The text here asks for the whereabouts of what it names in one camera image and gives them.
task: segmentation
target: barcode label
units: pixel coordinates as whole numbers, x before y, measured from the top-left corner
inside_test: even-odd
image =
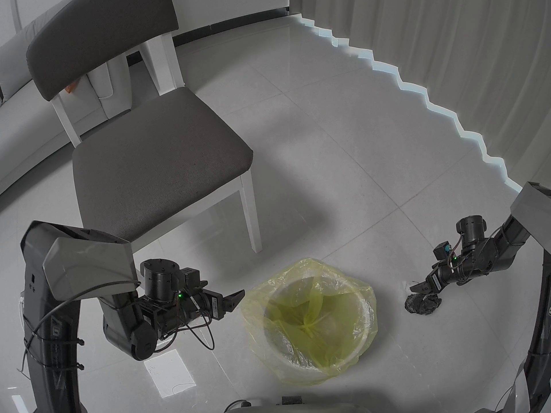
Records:
[[[438,278],[436,277],[436,274],[434,274],[432,276],[432,281],[434,282],[434,285],[436,286],[436,289],[438,289],[438,291],[441,291],[442,290],[442,285],[440,285],[440,282],[438,281]]]
[[[218,299],[216,297],[212,297],[212,316],[218,318]]]

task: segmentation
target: gray curtain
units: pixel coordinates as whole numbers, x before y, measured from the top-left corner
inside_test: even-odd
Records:
[[[290,0],[457,112],[509,177],[551,187],[550,0]]]

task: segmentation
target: tiled floor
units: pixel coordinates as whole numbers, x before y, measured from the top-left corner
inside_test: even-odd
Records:
[[[451,120],[399,90],[393,76],[347,46],[286,17],[177,49],[184,81],[255,151],[253,182],[264,250],[250,248],[237,195],[138,252],[201,270],[222,293],[250,289],[303,257],[370,283],[380,331],[360,362],[314,387],[281,384],[251,353],[239,311],[213,324],[214,352],[190,334],[179,352],[196,386],[161,398],[145,366],[111,346],[97,301],[83,303],[80,393],[90,413],[222,412],[238,398],[274,404],[348,401],[374,413],[493,408],[531,338],[542,252],[529,241],[514,265],[450,286],[430,317],[406,313],[404,283],[422,280],[432,247],[455,241],[455,223],[482,214],[492,230],[515,192]],[[143,63],[131,68],[134,105],[155,96]],[[0,196],[0,410],[29,411],[18,313],[24,262],[18,242],[32,219],[80,225],[71,148],[52,155]]]

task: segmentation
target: black baseboard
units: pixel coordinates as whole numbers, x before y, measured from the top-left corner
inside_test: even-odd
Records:
[[[199,38],[208,37],[209,35],[239,28],[240,26],[246,26],[247,24],[264,22],[272,18],[285,17],[286,15],[289,15],[289,7],[265,10],[255,14],[244,15],[242,17],[236,17],[230,20],[224,20],[223,22],[203,26],[202,28],[193,29],[189,32],[183,32],[182,34],[172,37],[172,40],[174,42],[174,47],[177,47],[198,40]],[[141,54],[140,52],[131,53],[126,57],[126,60],[129,66],[134,65],[142,61]]]

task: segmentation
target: robotic arm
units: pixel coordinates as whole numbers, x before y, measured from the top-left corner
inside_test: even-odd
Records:
[[[148,359],[157,340],[232,312],[245,291],[227,297],[205,289],[196,269],[165,259],[140,265],[145,295],[130,244],[94,230],[34,221],[21,248],[25,258],[23,319],[35,413],[86,413],[80,403],[77,337],[80,299],[97,297],[106,339],[135,360]],[[49,313],[63,303],[63,306]]]
[[[410,288],[406,300],[411,313],[429,314],[440,305],[438,294],[457,283],[465,285],[490,272],[507,269],[517,251],[532,236],[543,247],[543,276],[540,305],[532,343],[504,413],[539,413],[551,394],[551,190],[528,182],[511,206],[511,215],[490,237],[485,237],[482,216],[464,217],[456,230],[462,244],[460,254],[449,242],[434,248],[437,263],[422,283]]]

